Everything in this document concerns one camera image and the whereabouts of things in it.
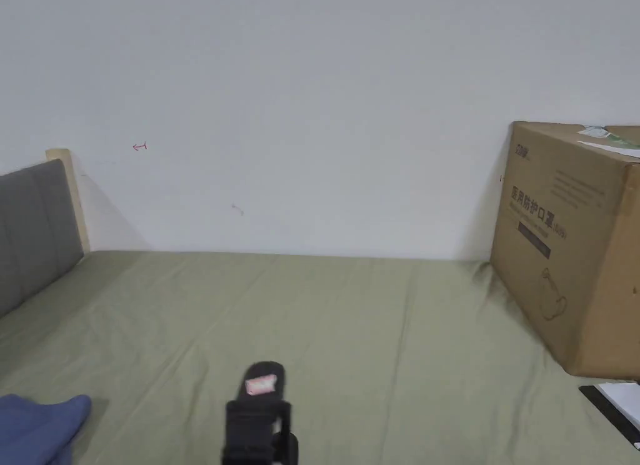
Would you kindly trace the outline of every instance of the cardboard box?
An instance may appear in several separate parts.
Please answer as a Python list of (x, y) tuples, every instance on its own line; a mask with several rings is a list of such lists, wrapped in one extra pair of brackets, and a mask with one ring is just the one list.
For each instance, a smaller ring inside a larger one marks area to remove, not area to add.
[(491, 262), (572, 375), (640, 378), (640, 126), (515, 122)]

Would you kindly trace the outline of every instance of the white label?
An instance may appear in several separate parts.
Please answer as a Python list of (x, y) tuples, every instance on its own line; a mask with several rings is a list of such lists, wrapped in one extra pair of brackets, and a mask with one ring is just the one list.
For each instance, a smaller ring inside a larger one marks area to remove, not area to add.
[(594, 139), (606, 139), (611, 135), (609, 131), (605, 130), (602, 126), (588, 126), (582, 131), (578, 132), (582, 135), (593, 137)]
[(264, 393), (271, 393), (276, 390), (276, 381), (278, 377), (271, 374), (264, 377), (258, 377), (257, 379), (245, 380), (247, 394), (262, 395)]
[(592, 142), (582, 142), (580, 140), (578, 141), (578, 143), (581, 143), (583, 145), (588, 145), (590, 147), (599, 148), (599, 149), (606, 150), (606, 151), (612, 151), (613, 153), (619, 153), (619, 154), (627, 155), (627, 156), (635, 156), (636, 159), (640, 159), (640, 149), (622, 148), (622, 147), (610, 147), (608, 145), (600, 145), (599, 143), (592, 143)]

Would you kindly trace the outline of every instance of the green bed sheet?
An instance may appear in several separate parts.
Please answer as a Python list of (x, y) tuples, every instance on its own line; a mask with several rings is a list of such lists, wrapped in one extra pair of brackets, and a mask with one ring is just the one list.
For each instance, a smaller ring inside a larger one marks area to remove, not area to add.
[(0, 394), (86, 393), (77, 464), (217, 464), (276, 360), (301, 465), (626, 464), (485, 262), (95, 252), (0, 319)]

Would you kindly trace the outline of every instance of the black object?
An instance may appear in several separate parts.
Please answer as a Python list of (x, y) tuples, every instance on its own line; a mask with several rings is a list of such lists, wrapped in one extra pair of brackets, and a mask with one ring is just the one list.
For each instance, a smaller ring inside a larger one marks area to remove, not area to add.
[(629, 421), (609, 400), (593, 385), (583, 385), (578, 387), (589, 402), (599, 410), (605, 418), (620, 432), (624, 438), (636, 448), (640, 449), (640, 432), (634, 424)]
[[(284, 366), (258, 362), (244, 374), (236, 400), (226, 404), (222, 465), (298, 465), (291, 404), (284, 400)], [(281, 431), (273, 433), (279, 420)]]

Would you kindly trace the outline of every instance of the notebook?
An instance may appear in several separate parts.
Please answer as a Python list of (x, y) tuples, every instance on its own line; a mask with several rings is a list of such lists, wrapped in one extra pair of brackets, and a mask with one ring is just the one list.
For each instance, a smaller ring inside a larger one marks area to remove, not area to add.
[(601, 383), (579, 389), (640, 450), (640, 385), (636, 382)]

